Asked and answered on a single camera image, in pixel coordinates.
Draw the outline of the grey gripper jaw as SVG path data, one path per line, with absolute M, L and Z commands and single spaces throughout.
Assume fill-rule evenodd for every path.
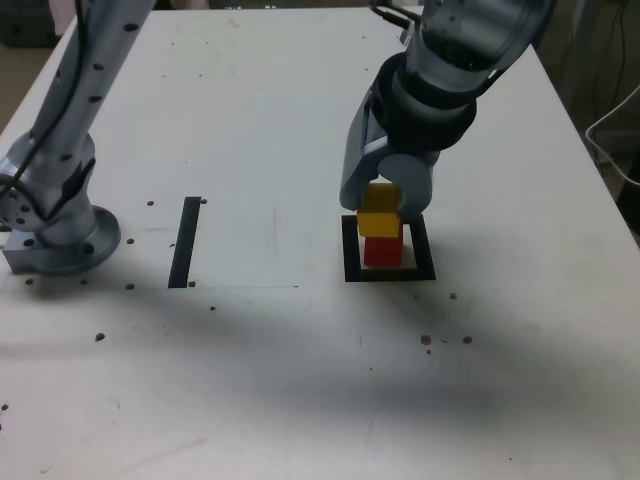
M 378 174 L 399 189 L 399 214 L 421 214 L 433 194 L 434 156 L 396 153 L 377 165 Z
M 370 86 L 347 134 L 339 201 L 350 211 L 361 206 L 365 187 L 378 177 L 377 165 L 388 146 L 387 133 L 372 110 L 372 94 L 373 87 Z

